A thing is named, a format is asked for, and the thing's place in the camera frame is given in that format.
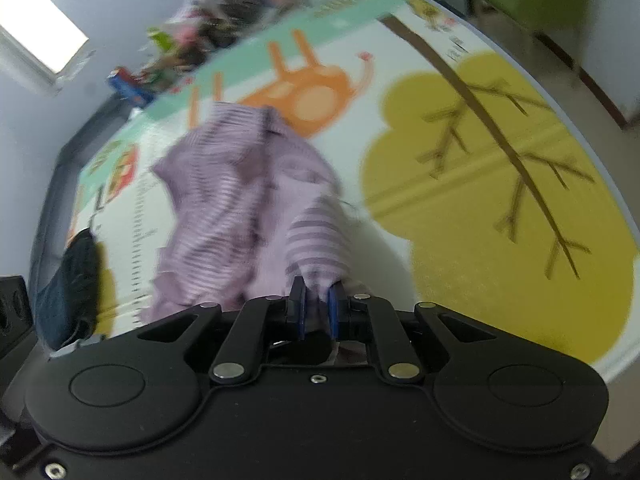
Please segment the purple striped t-shirt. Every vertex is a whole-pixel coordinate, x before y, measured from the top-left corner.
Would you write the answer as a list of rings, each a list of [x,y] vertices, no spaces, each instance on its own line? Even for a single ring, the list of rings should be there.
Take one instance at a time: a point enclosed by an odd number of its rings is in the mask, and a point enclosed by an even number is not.
[[[226,311],[308,288],[308,330],[329,326],[329,290],[352,278],[340,184],[319,152],[270,107],[219,103],[152,168],[176,216],[158,252],[142,323],[197,304]]]

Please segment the colourful cartoon play mat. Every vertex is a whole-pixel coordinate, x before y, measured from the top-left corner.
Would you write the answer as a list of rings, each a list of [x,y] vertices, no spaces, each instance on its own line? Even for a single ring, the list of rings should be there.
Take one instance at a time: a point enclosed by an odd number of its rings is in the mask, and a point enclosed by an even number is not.
[[[329,0],[216,55],[82,168],[70,227],[105,257],[98,330],[141,323],[176,217],[154,162],[218,101],[278,110],[333,168],[355,278],[590,363],[639,354],[639,231],[541,86],[428,0]]]

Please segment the dark navy folded garment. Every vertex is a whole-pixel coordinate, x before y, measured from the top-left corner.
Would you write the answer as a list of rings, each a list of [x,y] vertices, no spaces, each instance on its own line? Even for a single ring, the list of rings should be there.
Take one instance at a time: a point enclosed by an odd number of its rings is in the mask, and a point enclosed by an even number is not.
[[[53,351],[89,338],[98,316],[100,259],[89,229],[80,231],[65,249],[62,262],[34,307],[36,332]]]

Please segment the blue red drink can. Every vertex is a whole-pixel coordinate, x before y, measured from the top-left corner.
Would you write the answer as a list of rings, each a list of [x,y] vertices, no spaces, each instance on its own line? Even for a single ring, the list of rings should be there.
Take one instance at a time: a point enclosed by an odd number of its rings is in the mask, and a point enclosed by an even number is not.
[[[146,91],[125,67],[115,67],[107,76],[107,83],[133,107],[145,108],[154,101],[152,93]]]

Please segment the window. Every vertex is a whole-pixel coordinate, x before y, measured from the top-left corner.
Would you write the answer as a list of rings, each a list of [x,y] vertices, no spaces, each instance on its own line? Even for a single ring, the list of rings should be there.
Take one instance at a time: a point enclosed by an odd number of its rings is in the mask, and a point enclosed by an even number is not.
[[[23,88],[54,96],[93,53],[52,0],[1,0],[1,71]]]

